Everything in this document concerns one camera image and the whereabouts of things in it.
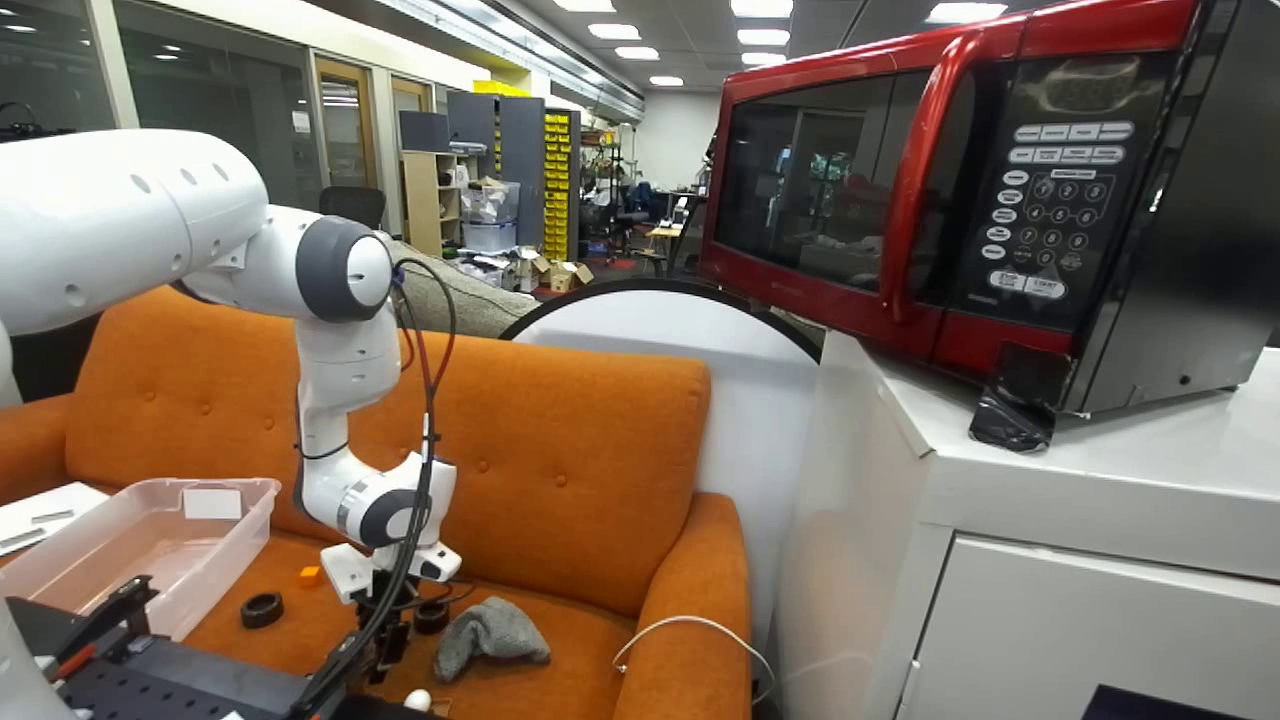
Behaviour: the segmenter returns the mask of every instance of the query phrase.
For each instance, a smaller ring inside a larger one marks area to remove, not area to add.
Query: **microwave window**
[[[779,93],[731,113],[716,242],[851,289],[881,244],[921,76]]]

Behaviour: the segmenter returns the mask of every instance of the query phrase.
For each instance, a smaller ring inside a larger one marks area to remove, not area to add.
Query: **white curved panel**
[[[816,359],[779,329],[711,295],[619,289],[531,322],[520,345],[696,355],[711,367],[700,490],[734,501],[752,558],[752,631],[773,640],[779,544],[798,484]]]

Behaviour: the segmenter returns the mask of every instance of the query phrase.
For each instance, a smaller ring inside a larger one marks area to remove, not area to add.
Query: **window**
[[[111,127],[79,0],[5,0],[0,141]]]
[[[366,74],[318,59],[326,184],[376,189]]]
[[[397,113],[432,113],[432,85],[397,76]]]
[[[318,203],[308,47],[204,18],[117,0],[142,127],[199,127],[234,145],[276,203]]]
[[[734,109],[716,237],[808,278],[874,289],[921,87],[925,76],[881,76]]]

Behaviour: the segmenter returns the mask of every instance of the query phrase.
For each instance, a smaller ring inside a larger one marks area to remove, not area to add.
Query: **ceiling light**
[[[563,12],[613,12],[613,0],[554,0]]]
[[[638,42],[635,25],[586,25],[599,42]]]
[[[785,65],[785,59],[789,59],[785,52],[744,52],[746,69],[768,69],[768,65]]]
[[[654,59],[654,47],[646,47],[646,45],[625,45],[625,47],[616,47],[616,57],[619,57],[619,59]]]
[[[726,0],[731,18],[793,18],[793,0]]]
[[[779,45],[793,42],[793,31],[785,31],[785,30],[741,30],[734,42],[741,42],[741,45],[779,47]]]
[[[931,6],[925,25],[978,25],[1002,18],[1007,6]]]
[[[500,35],[510,35],[510,42],[523,42],[523,35],[528,35],[520,25],[510,25],[510,19],[503,19],[503,18],[491,19],[487,30],[500,31]]]

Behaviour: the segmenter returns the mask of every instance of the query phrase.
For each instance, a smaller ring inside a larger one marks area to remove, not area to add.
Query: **gray object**
[[[6,601],[0,601],[0,697],[0,718],[71,720],[71,709],[51,693],[23,645],[23,631],[12,626]]]
[[[434,678],[457,681],[472,657],[544,663],[553,647],[517,606],[487,596],[442,627]]]
[[[465,278],[459,269],[453,269],[440,256],[422,256],[422,253],[397,244],[397,242],[388,242],[388,253],[391,253],[391,261],[411,256],[411,261],[428,263],[448,286],[459,338],[500,338],[509,324],[517,324],[523,313],[537,309],[531,295],[491,289],[477,278]],[[448,332],[442,294],[422,272],[411,272],[402,294],[409,294],[415,329]]]

